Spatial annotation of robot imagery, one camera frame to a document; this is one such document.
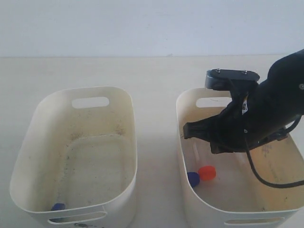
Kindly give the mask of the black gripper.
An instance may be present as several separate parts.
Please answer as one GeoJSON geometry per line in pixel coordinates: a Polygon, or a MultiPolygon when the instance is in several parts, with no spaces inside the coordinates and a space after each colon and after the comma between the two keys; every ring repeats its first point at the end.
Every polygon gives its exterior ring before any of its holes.
{"type": "Polygon", "coordinates": [[[227,107],[216,117],[185,123],[183,137],[210,140],[212,154],[252,150],[286,137],[288,106],[284,95],[248,95],[242,109],[227,107]]]}

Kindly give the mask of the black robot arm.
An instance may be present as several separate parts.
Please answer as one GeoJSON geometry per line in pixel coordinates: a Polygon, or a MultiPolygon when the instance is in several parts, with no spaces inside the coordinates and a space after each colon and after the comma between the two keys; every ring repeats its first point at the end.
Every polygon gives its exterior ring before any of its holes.
{"type": "Polygon", "coordinates": [[[232,100],[219,114],[186,123],[184,138],[209,142],[215,154],[253,149],[304,114],[304,53],[276,61],[262,82],[253,71],[208,70],[205,87],[232,100]]]}

